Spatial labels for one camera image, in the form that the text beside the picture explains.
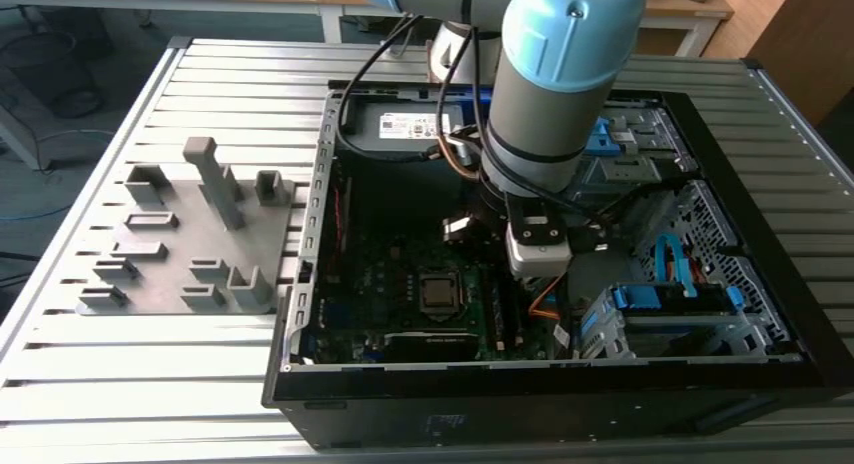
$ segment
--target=white table leg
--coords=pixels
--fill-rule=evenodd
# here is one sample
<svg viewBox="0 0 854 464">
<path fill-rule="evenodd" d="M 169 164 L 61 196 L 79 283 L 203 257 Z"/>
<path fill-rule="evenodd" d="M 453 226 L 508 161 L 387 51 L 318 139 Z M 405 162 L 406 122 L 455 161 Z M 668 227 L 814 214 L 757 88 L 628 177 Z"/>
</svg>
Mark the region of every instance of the white table leg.
<svg viewBox="0 0 854 464">
<path fill-rule="evenodd" d="M 321 20 L 323 22 L 323 38 L 327 44 L 342 43 L 342 16 L 345 6 L 322 5 Z"/>
<path fill-rule="evenodd" d="M 3 106 L 0 106 L 0 139 L 22 158 L 27 167 L 32 170 L 48 167 L 50 161 L 47 159 L 43 159 L 42 163 L 36 159 L 36 141 L 32 134 Z"/>
<path fill-rule="evenodd" d="M 721 21 L 718 19 L 698 19 L 677 51 L 678 57 L 701 57 L 704 55 L 720 24 Z"/>
</svg>

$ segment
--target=black cable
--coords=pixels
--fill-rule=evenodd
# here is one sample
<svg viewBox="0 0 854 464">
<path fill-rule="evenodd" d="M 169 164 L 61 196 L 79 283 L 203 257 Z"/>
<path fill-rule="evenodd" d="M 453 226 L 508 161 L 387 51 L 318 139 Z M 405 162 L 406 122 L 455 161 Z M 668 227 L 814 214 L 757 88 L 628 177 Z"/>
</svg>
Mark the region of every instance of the black cable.
<svg viewBox="0 0 854 464">
<path fill-rule="evenodd" d="M 451 149 L 451 145 L 445 137 L 445 124 L 442 122 L 442 118 L 445 115 L 445 101 L 449 96 L 449 88 L 451 87 L 451 81 L 454 80 L 454 75 L 457 74 L 457 69 L 459 68 L 459 63 L 463 61 L 463 56 L 466 55 L 466 50 L 469 49 L 469 45 L 471 44 L 471 39 L 474 37 L 475 31 L 474 28 L 466 34 L 466 39 L 463 40 L 463 44 L 457 51 L 457 57 L 454 57 L 454 61 L 451 62 L 451 67 L 449 67 L 449 74 L 445 77 L 445 81 L 442 82 L 442 89 L 439 90 L 439 101 L 437 103 L 437 139 L 439 141 L 439 147 L 442 148 L 442 154 L 445 154 L 445 160 L 449 161 L 449 165 L 454 172 L 459 174 L 463 179 L 470 181 L 479 181 L 481 175 L 477 171 L 470 171 L 461 164 L 457 156 L 454 155 L 454 150 Z"/>
<path fill-rule="evenodd" d="M 481 42 L 478 38 L 479 38 L 478 30 L 474 29 L 475 80 L 473 84 L 473 87 L 474 87 L 473 90 L 474 90 L 474 101 L 475 101 L 474 103 L 475 104 L 475 120 L 478 121 L 478 133 L 481 134 L 484 150 L 486 151 L 486 154 L 490 158 L 490 162 L 498 169 L 498 172 L 502 173 L 502 175 L 508 178 L 508 180 L 514 185 L 525 189 L 528 192 L 534 194 L 537 197 L 540 197 L 545 201 L 549 201 L 556 206 L 564 208 L 573 214 L 581 214 L 582 216 L 585 216 L 588 219 L 590 219 L 590 221 L 596 222 L 600 225 L 606 235 L 613 235 L 612 223 L 609 222 L 608 219 L 605 219 L 605 217 L 602 217 L 600 213 L 597 213 L 597 211 L 578 204 L 577 202 L 568 200 L 561 194 L 552 192 L 541 188 L 540 186 L 537 186 L 513 169 L 510 169 L 510 167 L 508 167 L 508 165 L 500 159 L 498 154 L 496 153 L 496 149 L 493 149 L 493 145 L 489 142 L 490 140 L 486 136 L 485 126 L 484 126 L 484 114 L 481 109 Z"/>
<path fill-rule="evenodd" d="M 12 280 L 20 279 L 22 277 L 30 277 L 30 276 L 32 276 L 32 271 L 22 272 L 20 274 L 15 274 L 7 277 L 0 277 L 0 284 L 6 284 L 7 281 L 12 281 Z"/>
<path fill-rule="evenodd" d="M 399 156 L 390 156 L 386 153 L 377 152 L 377 151 L 366 151 L 359 146 L 357 146 L 350 141 L 350 139 L 347 139 L 347 136 L 345 136 L 345 131 L 343 131 L 347 101 L 350 100 L 350 96 L 353 94 L 354 88 L 357 87 L 357 84 L 359 84 L 359 81 L 362 81 L 362 78 L 369 73 L 371 66 L 377 63 L 381 56 L 389 50 L 389 48 L 391 47 L 394 42 L 398 40 L 398 38 L 403 35 L 403 33 L 407 32 L 415 26 L 415 24 L 419 23 L 419 21 L 423 18 L 425 16 L 415 16 L 413 19 L 410 19 L 410 21 L 403 26 L 401 26 L 401 28 L 391 34 L 391 36 L 389 36 L 389 39 L 379 46 L 379 49 L 377 49 L 377 52 L 374 53 L 371 58 L 367 60 L 367 62 L 362 66 L 362 69 L 359 69 L 359 72 L 357 73 L 353 80 L 350 81 L 350 84 L 347 84 L 347 87 L 345 88 L 345 93 L 342 94 L 342 105 L 338 111 L 338 124 L 335 127 L 335 134 L 338 135 L 338 140 L 345 145 L 347 150 L 350 150 L 354 154 L 365 157 L 366 159 L 373 159 L 381 162 L 394 162 L 399 164 L 406 164 L 411 162 L 425 162 L 430 160 L 430 153 L 425 152 L 417 156 L 399 157 Z"/>
<path fill-rule="evenodd" d="M 0 289 L 6 289 L 8 287 L 15 287 L 20 284 L 27 284 L 27 281 L 30 280 L 30 276 L 27 276 L 26 278 L 19 279 L 15 282 L 6 282 L 3 284 L 0 284 Z"/>
<path fill-rule="evenodd" d="M 661 182 L 653 182 L 636 187 L 632 191 L 624 194 L 605 209 L 601 214 L 604 216 L 610 215 L 612 222 L 620 222 L 622 220 L 624 213 L 629 210 L 632 205 L 638 199 L 645 198 L 654 192 L 674 191 L 682 189 L 685 185 L 694 180 L 702 179 L 700 172 L 686 172 L 685 174 L 662 179 Z"/>
</svg>

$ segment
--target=gray plastic peg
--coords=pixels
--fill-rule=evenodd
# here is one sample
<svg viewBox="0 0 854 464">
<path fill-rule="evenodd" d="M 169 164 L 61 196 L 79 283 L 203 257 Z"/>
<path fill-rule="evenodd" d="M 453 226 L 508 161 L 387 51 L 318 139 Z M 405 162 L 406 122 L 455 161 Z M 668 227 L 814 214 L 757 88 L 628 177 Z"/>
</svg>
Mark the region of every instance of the gray plastic peg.
<svg viewBox="0 0 854 464">
<path fill-rule="evenodd" d="M 214 207 L 217 207 L 226 228 L 234 231 L 241 229 L 246 223 L 235 203 L 233 187 L 223 177 L 219 163 L 214 157 L 215 151 L 217 142 L 214 138 L 191 137 L 187 139 L 185 159 L 197 166 L 205 183 L 206 195 L 214 203 Z"/>
</svg>

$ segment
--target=power supply label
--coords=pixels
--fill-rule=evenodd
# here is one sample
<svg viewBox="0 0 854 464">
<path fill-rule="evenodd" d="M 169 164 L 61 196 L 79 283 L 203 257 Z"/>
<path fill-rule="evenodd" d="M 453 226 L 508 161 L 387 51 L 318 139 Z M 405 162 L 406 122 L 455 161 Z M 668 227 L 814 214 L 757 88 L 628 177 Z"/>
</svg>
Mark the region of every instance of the power supply label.
<svg viewBox="0 0 854 464">
<path fill-rule="evenodd" d="M 443 114 L 442 126 L 445 133 L 451 132 L 451 116 Z M 379 118 L 381 139 L 435 139 L 435 114 L 389 112 Z"/>
</svg>

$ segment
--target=wooden table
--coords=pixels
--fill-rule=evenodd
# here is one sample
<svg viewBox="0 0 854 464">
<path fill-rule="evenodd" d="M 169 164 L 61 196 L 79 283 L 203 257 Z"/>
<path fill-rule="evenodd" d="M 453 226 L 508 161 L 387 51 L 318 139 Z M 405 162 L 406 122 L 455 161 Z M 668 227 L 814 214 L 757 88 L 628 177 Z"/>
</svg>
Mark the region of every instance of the wooden table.
<svg viewBox="0 0 854 464">
<path fill-rule="evenodd" d="M 315 14 L 323 22 L 326 42 L 341 43 L 343 16 L 391 16 L 391 11 L 359 0 L 0 0 L 10 4 L 114 7 L 194 11 L 237 11 Z M 642 27 L 685 31 L 677 56 L 698 57 L 718 25 L 733 16 L 725 0 L 698 4 L 689 0 L 648 0 Z"/>
</svg>

